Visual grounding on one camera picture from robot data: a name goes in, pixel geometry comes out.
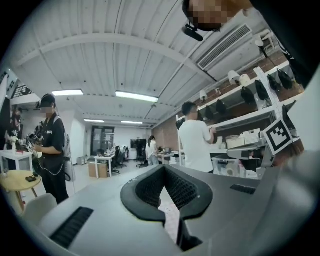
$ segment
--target man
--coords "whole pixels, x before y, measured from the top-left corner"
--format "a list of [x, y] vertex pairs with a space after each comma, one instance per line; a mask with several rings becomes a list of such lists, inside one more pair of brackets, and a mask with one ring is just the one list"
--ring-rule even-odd
[[210, 131], [205, 122], [197, 121], [197, 105], [186, 102], [182, 105], [185, 122], [179, 129], [179, 136], [185, 154], [185, 167], [213, 174], [209, 144], [214, 142], [216, 129]]
[[182, 10], [202, 31], [219, 31], [242, 9], [255, 7], [281, 44], [296, 79], [306, 87], [313, 77], [320, 55], [313, 37], [313, 20], [318, 9], [310, 3], [275, 0], [183, 0]]
[[63, 154], [65, 127], [62, 120], [56, 118], [56, 99], [53, 95], [43, 96], [39, 108], [45, 113], [46, 119], [42, 130], [42, 145], [36, 144], [34, 150], [42, 152], [40, 166], [45, 191], [52, 194], [59, 204], [69, 198]]

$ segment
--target brick wall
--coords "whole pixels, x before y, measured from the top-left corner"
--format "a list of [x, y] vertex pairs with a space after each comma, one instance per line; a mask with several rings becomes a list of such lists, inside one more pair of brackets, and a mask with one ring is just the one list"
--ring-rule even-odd
[[[270, 59], [273, 61], [273, 63], [276, 66], [279, 66], [280, 64], [287, 61], [286, 57], [283, 55], [283, 53], [281, 51], [278, 51], [278, 52], [272, 54], [270, 56]], [[257, 77], [256, 73], [254, 72], [254, 69], [256, 67], [260, 67], [263, 70], [263, 72], [267, 72], [269, 70], [272, 70], [275, 66], [272, 64], [272, 62], [269, 59], [263, 59], [263, 60], [259, 61], [258, 63], [256, 63], [255, 65], [242, 71], [239, 75], [247, 74], [247, 75], [249, 75], [250, 79], [254, 79], [255, 77]], [[222, 94], [228, 93], [231, 90], [235, 89], [236, 87], [237, 87], [237, 85], [230, 84], [230, 82], [228, 80], [219, 86]], [[298, 95], [302, 92], [303, 92], [303, 87], [301, 85], [295, 83], [292, 90], [282, 89], [282, 91], [278, 94], [278, 97], [279, 97], [279, 100], [282, 102], [282, 101], [285, 101], [285, 100], [287, 100], [295, 95]], [[207, 93], [207, 96], [208, 96], [208, 99], [206, 102], [210, 102], [210, 101], [213, 101], [214, 99], [218, 98], [220, 95], [217, 94], [215, 90], [212, 90]], [[200, 99], [196, 100], [194, 103], [196, 103], [197, 106], [199, 106], [199, 107], [201, 107], [205, 104], [205, 103], [202, 103], [200, 101]], [[234, 108], [231, 108], [229, 111], [233, 116], [240, 117], [240, 116], [243, 116], [248, 113], [256, 111], [256, 107], [254, 107], [254, 109], [253, 109], [252, 106], [249, 106], [247, 104], [241, 104], [241, 105], [238, 105]], [[268, 124], [268, 122], [264, 121], [262, 126], [264, 128], [266, 128], [268, 126], [267, 124]], [[223, 131], [223, 132], [221, 132], [221, 134], [218, 134], [218, 136], [226, 136], [226, 135], [230, 135], [230, 134], [242, 133], [243, 131], [252, 130], [256, 126], [257, 126], [257, 124], [244, 125], [239, 128], [234, 128], [232, 130], [230, 129], [230, 130]], [[179, 150], [178, 132], [177, 132], [177, 128], [176, 128], [176, 116], [173, 116], [172, 118], [168, 119], [167, 121], [165, 121], [164, 123], [162, 123], [158, 127], [154, 128], [152, 130], [152, 135], [155, 136], [158, 146], [170, 147], [173, 150]]]

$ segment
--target hand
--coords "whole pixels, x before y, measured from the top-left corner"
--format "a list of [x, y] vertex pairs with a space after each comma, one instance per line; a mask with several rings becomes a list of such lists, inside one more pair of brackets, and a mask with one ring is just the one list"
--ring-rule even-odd
[[42, 152], [42, 146], [36, 144], [34, 145], [33, 150], [36, 152]]

